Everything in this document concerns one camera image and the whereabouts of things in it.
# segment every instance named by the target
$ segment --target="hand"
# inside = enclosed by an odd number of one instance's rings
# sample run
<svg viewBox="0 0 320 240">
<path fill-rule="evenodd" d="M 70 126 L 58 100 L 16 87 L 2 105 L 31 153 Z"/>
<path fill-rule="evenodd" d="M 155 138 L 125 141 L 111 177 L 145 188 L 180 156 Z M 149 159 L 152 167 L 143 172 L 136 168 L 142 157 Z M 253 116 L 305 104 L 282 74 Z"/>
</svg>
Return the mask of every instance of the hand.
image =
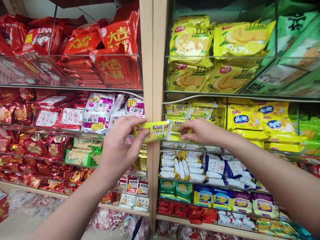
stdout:
<svg viewBox="0 0 320 240">
<path fill-rule="evenodd" d="M 195 119 L 185 121 L 179 127 L 181 140 L 190 140 L 203 145 L 213 145 L 225 148 L 235 135 L 217 125 L 214 125 L 204 119 Z"/>
<path fill-rule="evenodd" d="M 132 133 L 132 129 L 138 124 L 145 123 L 146 118 L 136 116 L 120 117 L 107 136 L 104 138 L 103 152 L 100 167 L 114 181 L 118 180 L 135 162 L 149 129 L 139 132 L 132 144 L 125 144 L 126 138 Z"/>
</svg>

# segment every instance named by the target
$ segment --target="biscuit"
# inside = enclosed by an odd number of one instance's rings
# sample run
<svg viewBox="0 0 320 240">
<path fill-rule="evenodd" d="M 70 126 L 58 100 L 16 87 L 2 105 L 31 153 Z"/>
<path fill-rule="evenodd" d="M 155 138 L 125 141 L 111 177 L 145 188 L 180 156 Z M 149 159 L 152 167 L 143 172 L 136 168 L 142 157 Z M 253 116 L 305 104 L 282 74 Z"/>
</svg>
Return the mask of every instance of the biscuit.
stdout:
<svg viewBox="0 0 320 240">
<path fill-rule="evenodd" d="M 246 31 L 245 28 L 237 28 L 233 30 L 231 36 L 240 43 L 250 42 L 254 38 L 253 33 L 251 31 Z"/>
</svg>

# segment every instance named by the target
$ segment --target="biscuit package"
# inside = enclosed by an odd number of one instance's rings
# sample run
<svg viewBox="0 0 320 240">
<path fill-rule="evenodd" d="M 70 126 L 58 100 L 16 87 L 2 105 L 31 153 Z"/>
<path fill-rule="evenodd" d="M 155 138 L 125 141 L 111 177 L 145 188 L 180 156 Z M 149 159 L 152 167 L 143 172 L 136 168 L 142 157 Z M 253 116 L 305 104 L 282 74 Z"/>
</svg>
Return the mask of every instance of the biscuit package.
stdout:
<svg viewBox="0 0 320 240">
<path fill-rule="evenodd" d="M 258 66 L 237 66 L 229 61 L 217 63 L 209 71 L 210 76 L 202 92 L 235 93 L 253 78 Z"/>
<path fill-rule="evenodd" d="M 151 122 L 140 124 L 133 128 L 133 136 L 136 137 L 138 133 L 143 129 L 150 129 L 150 133 L 147 135 L 144 143 L 159 141 L 159 140 L 170 140 L 172 122 L 162 121 L 162 122 Z"/>
<path fill-rule="evenodd" d="M 210 58 L 205 56 L 209 55 L 214 26 L 215 23 L 210 25 L 209 16 L 179 17 L 171 29 L 169 63 L 211 67 L 213 64 Z"/>
<path fill-rule="evenodd" d="M 176 62 L 170 65 L 169 91 L 200 92 L 209 77 L 208 68 L 195 67 Z"/>
<path fill-rule="evenodd" d="M 220 24 L 214 31 L 213 52 L 215 56 L 266 55 L 266 47 L 276 22 Z"/>
</svg>

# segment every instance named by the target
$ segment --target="blue label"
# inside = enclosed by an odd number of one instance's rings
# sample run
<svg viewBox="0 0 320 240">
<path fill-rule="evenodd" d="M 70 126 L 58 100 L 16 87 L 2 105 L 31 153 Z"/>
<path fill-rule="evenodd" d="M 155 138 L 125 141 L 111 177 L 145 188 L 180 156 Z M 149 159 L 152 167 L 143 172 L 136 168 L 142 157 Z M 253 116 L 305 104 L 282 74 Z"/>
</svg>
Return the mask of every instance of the blue label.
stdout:
<svg viewBox="0 0 320 240">
<path fill-rule="evenodd" d="M 259 109 L 259 112 L 263 113 L 263 114 L 268 114 L 268 113 L 272 113 L 273 112 L 273 106 L 265 106 L 263 108 Z"/>
<path fill-rule="evenodd" d="M 277 120 L 272 120 L 268 122 L 268 126 L 272 129 L 280 129 L 281 128 L 281 122 Z"/>
<path fill-rule="evenodd" d="M 248 123 L 249 118 L 247 115 L 239 115 L 233 118 L 235 123 L 241 124 L 241 123 Z"/>
</svg>

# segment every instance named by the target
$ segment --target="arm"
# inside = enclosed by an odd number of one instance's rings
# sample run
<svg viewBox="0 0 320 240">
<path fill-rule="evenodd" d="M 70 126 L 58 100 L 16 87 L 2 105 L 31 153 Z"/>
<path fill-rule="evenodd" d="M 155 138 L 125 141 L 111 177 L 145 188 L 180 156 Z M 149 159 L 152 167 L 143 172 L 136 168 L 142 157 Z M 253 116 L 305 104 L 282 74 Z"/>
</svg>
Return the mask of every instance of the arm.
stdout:
<svg viewBox="0 0 320 240">
<path fill-rule="evenodd" d="M 204 120 L 186 121 L 181 126 L 182 140 L 227 149 L 239 159 L 288 209 L 310 233 L 320 236 L 320 180 L 238 134 L 231 133 Z"/>
<path fill-rule="evenodd" d="M 38 227 L 30 240 L 81 239 L 101 198 L 133 165 L 148 129 L 141 131 L 132 145 L 125 144 L 132 128 L 146 122 L 135 116 L 120 117 L 104 139 L 101 165 Z"/>
</svg>

